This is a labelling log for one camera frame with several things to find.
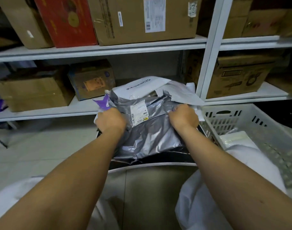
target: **white metal shelf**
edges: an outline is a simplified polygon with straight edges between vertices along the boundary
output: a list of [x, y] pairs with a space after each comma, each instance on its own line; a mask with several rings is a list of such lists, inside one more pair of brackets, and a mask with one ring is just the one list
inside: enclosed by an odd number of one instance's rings
[[45, 60], [57, 58], [74, 58], [158, 51], [175, 51], [205, 48], [206, 37], [196, 35], [195, 38], [157, 42], [131, 43], [112, 46], [82, 46], [67, 48], [27, 49], [24, 46], [0, 52], [0, 62]]
[[205, 105], [235, 104], [257, 101], [274, 101], [292, 99], [287, 92], [263, 82], [256, 92], [242, 93], [237, 95], [209, 98], [205, 100]]
[[281, 38], [279, 35], [272, 35], [223, 39], [220, 51], [288, 47], [292, 47], [292, 37]]
[[99, 107], [93, 101], [93, 99], [102, 100], [103, 97], [97, 97], [83, 101], [78, 101], [77, 98], [74, 97], [69, 106], [40, 110], [11, 112], [9, 108], [7, 108], [3, 112], [0, 112], [0, 122], [26, 119], [57, 118], [66, 116], [95, 115], [98, 113]]

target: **silver poly mailer bag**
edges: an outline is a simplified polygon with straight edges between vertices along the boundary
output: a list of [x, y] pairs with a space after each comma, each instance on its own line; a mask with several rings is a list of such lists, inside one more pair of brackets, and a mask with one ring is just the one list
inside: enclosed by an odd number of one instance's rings
[[126, 130], [118, 144], [114, 160], [132, 163], [156, 153], [184, 146], [167, 114], [178, 104], [171, 101], [169, 96], [127, 100], [117, 97], [112, 91], [109, 106], [116, 107], [127, 120]]

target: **person's right hand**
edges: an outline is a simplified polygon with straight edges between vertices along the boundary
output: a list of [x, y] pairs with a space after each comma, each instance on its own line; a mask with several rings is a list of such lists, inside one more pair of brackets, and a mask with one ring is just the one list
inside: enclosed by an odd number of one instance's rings
[[126, 128], [126, 120], [116, 108], [98, 113], [95, 124], [102, 133], [107, 129], [119, 129], [123, 133]]
[[187, 104], [178, 105], [176, 110], [169, 112], [168, 115], [171, 125], [178, 133], [186, 127], [197, 128], [199, 125], [198, 116]]

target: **barcode sticker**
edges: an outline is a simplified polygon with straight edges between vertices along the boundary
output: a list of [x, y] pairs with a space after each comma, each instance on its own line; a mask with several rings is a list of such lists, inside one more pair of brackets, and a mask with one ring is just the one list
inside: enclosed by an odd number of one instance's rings
[[121, 17], [121, 12], [118, 11], [117, 13], [118, 13], [119, 26], [122, 27], [122, 26], [123, 26], [123, 19], [122, 19], [122, 17]]
[[144, 0], [145, 32], [165, 31], [166, 0]]
[[194, 18], [194, 17], [196, 17], [196, 13], [197, 13], [197, 1], [189, 2], [189, 8], [188, 8], [187, 15], [190, 18]]
[[131, 119], [132, 119], [132, 127], [135, 127], [136, 125], [148, 120], [148, 110], [147, 106], [145, 104], [145, 100], [130, 106], [131, 111]]

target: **yellow sticker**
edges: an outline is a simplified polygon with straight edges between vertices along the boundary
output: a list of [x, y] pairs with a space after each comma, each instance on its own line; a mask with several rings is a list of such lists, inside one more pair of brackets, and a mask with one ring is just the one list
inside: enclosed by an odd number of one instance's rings
[[101, 77], [97, 77], [92, 80], [85, 81], [84, 85], [88, 91], [92, 91], [92, 90], [106, 86], [104, 80]]

